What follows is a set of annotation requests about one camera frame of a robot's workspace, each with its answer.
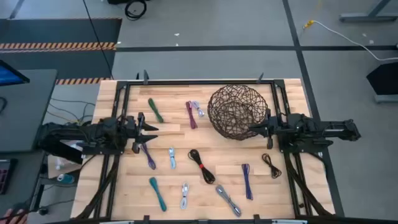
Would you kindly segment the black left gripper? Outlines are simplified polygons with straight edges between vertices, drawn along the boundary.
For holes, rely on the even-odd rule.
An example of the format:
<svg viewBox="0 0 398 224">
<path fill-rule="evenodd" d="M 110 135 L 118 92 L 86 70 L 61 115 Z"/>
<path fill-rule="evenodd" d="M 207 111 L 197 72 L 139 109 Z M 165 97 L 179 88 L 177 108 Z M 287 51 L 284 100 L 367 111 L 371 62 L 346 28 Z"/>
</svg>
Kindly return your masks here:
<svg viewBox="0 0 398 224">
<path fill-rule="evenodd" d="M 132 144 L 132 151 L 135 154 L 140 152 L 139 146 L 143 143 L 146 143 L 150 140 L 153 140 L 158 137 L 158 135 L 143 135 L 142 128 L 145 131 L 158 131 L 159 129 L 151 126 L 149 124 L 144 123 L 145 116 L 143 112 L 138 113 L 138 120 L 135 120 L 133 116 L 126 116 L 126 132 L 128 138 L 133 138 L 134 142 Z"/>
</svg>

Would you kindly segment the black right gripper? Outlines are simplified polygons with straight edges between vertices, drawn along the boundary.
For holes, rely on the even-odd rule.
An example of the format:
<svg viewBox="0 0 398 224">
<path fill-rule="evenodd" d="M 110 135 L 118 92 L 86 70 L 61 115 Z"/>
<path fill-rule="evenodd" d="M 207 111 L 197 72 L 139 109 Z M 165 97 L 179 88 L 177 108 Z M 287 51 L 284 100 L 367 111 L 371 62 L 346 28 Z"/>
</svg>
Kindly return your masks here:
<svg viewBox="0 0 398 224">
<path fill-rule="evenodd" d="M 286 122 L 282 119 L 283 116 L 287 118 L 285 113 L 277 113 L 276 116 L 272 116 L 271 110 L 266 109 L 266 121 L 249 127 L 251 131 L 256 131 L 256 133 L 267 138 L 267 149 L 273 148 L 273 135 L 276 135 L 278 138 L 279 149 L 287 149 L 287 138 L 286 135 L 282 133 L 286 125 Z"/>
</svg>

